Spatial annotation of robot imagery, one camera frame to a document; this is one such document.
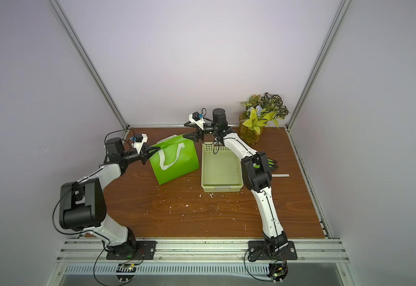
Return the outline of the green insulated delivery bag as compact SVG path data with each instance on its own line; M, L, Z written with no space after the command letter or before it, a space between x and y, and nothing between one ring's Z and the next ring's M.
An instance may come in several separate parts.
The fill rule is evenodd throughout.
M160 149L149 161L159 185L200 168L194 142L182 135L168 137L154 146Z

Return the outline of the light green perforated basket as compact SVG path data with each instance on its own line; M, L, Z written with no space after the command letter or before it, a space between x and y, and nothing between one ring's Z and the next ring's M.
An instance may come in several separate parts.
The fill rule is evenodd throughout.
M227 147L202 145L201 187L205 193L237 193L244 186L239 158Z

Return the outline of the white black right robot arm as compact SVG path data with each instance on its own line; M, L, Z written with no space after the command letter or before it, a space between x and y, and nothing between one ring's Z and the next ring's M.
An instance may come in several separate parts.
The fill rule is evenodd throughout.
M265 247L270 255L277 255L288 246L289 240L273 202L272 168L266 153L251 148L228 126L223 108L215 108L213 118L207 120L199 112L191 113L184 126L195 128L195 131L186 133L184 138L198 142L211 134L215 137L215 143L221 143L239 158L244 186L252 192L258 206Z

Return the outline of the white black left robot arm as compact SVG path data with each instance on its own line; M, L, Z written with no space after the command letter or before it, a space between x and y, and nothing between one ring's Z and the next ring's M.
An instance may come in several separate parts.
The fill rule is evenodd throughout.
M151 163L160 185L199 169L195 144L183 135L172 136L148 145L144 133L131 141L105 137L105 159L87 177L61 186L60 199L52 212L52 224L64 235L89 233L102 240L109 259L131 258L141 246L133 231L107 213L104 189L124 175L130 164Z

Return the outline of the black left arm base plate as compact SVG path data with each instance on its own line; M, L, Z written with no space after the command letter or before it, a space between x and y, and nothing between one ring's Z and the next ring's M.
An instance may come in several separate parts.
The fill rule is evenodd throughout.
M139 240L135 246L122 244L106 247L107 260L153 260L156 241Z

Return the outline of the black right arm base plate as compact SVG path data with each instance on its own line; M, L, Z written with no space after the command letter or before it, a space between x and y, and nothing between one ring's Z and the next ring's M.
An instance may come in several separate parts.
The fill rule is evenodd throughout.
M263 240L251 240L248 242L248 254L246 260L255 262L257 260L297 260L297 250L293 241L287 245L273 250Z

